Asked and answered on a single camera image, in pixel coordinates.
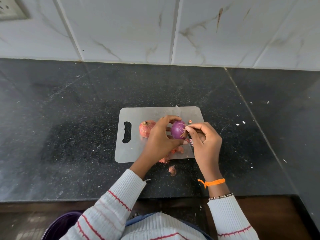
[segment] white marble tile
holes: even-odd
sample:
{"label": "white marble tile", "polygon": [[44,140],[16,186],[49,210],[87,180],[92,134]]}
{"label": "white marble tile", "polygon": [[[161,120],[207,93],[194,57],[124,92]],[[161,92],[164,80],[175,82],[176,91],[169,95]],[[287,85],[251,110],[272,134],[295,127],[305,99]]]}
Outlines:
{"label": "white marble tile", "polygon": [[320,0],[299,0],[255,68],[320,70]]}
{"label": "white marble tile", "polygon": [[86,61],[170,63],[176,0],[60,0]]}
{"label": "white marble tile", "polygon": [[172,63],[252,67],[296,1],[180,0]]}
{"label": "white marble tile", "polygon": [[0,57],[78,60],[53,0],[21,0],[29,19],[0,21]]}

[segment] cutting board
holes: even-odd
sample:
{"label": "cutting board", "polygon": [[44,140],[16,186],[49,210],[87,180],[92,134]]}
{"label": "cutting board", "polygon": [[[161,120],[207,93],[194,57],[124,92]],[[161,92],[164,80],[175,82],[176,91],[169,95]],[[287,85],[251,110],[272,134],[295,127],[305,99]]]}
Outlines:
{"label": "cutting board", "polygon": [[[201,111],[196,106],[180,107],[182,120],[187,123],[191,120],[193,123],[203,122]],[[158,121],[166,115],[177,115],[175,107],[146,107],[146,108],[122,108],[119,114],[117,141],[115,145],[114,159],[118,163],[130,163],[137,160],[140,156],[147,138],[143,138],[139,133],[139,125],[142,121]],[[125,122],[131,123],[131,139],[124,143]],[[176,152],[170,156],[170,159],[194,158],[194,153],[190,145],[183,145],[184,153]]]}

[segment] person's left hand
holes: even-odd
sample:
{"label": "person's left hand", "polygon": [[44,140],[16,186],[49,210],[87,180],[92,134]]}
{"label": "person's left hand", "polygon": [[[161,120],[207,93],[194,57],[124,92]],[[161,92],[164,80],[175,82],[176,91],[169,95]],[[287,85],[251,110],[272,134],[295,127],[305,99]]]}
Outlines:
{"label": "person's left hand", "polygon": [[146,172],[156,164],[161,158],[164,158],[169,152],[177,146],[188,144],[186,140],[169,139],[166,135],[170,128],[167,125],[175,121],[181,121],[181,118],[174,115],[166,115],[158,120],[151,129],[148,141],[135,163],[130,167],[139,177],[143,178]]}

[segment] wall socket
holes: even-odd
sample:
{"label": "wall socket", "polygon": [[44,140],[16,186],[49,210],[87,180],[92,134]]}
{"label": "wall socket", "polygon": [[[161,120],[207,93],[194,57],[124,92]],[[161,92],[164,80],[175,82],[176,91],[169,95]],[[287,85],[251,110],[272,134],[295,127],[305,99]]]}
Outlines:
{"label": "wall socket", "polygon": [[0,21],[26,18],[15,0],[0,0]]}

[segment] ribbed cuff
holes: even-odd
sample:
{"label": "ribbed cuff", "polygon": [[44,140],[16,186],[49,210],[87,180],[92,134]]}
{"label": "ribbed cuff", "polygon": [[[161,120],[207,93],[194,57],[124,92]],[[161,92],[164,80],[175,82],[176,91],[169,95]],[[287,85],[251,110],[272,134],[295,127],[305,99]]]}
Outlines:
{"label": "ribbed cuff", "polygon": [[145,185],[145,181],[127,169],[110,188],[110,191],[132,209]]}
{"label": "ribbed cuff", "polygon": [[218,234],[236,232],[250,226],[234,196],[208,202]]}

